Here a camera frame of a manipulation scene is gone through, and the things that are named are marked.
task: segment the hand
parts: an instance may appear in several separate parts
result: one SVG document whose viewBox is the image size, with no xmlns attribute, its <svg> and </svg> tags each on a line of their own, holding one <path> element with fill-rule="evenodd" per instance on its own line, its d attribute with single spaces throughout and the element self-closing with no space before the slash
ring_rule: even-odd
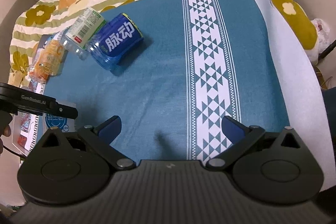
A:
<svg viewBox="0 0 336 224">
<path fill-rule="evenodd" d="M 11 128 L 9 126 L 6 126 L 5 130 L 3 132 L 0 132 L 0 137 L 4 135 L 6 137 L 9 137 L 11 135 Z M 3 152 L 3 142 L 0 139 L 0 154 Z"/>
</svg>

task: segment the black robotic device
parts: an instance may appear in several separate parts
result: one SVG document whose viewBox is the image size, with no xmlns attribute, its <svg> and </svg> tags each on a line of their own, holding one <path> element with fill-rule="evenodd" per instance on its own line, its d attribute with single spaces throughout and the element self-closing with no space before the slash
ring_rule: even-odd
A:
<svg viewBox="0 0 336 224">
<path fill-rule="evenodd" d="M 18 109 L 77 116 L 76 110 L 53 98 L 6 84 L 0 88 L 0 129 Z M 332 216 L 314 202 L 323 183 L 322 170 L 293 128 L 270 133 L 224 117 L 222 130 L 229 139 L 244 138 L 205 166 L 198 160 L 142 160 L 136 166 L 100 137 L 120 133 L 118 116 L 74 133 L 50 128 L 17 174 L 27 204 L 2 221 L 331 223 Z"/>
</svg>

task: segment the white plastic bag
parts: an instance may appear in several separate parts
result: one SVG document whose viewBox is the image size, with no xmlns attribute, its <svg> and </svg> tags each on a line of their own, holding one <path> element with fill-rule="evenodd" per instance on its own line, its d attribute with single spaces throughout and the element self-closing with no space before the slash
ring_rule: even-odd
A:
<svg viewBox="0 0 336 224">
<path fill-rule="evenodd" d="M 330 28 L 325 21 L 320 18 L 315 18 L 311 21 L 317 32 L 317 37 L 319 41 L 319 54 L 322 53 L 330 45 Z"/>
</svg>

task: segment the light blue fabric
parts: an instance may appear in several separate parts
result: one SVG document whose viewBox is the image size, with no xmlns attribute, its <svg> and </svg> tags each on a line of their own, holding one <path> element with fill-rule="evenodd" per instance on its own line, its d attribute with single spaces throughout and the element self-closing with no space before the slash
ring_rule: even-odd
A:
<svg viewBox="0 0 336 224">
<path fill-rule="evenodd" d="M 122 132 L 111 145 L 139 162 L 206 161 L 230 145 L 214 133 L 224 115 L 268 131 L 289 124 L 254 0 L 139 0 L 103 16 L 119 13 L 144 42 L 118 69 L 69 53 L 62 74 L 46 85 L 45 95 L 76 104 L 77 127 L 119 115 Z"/>
</svg>

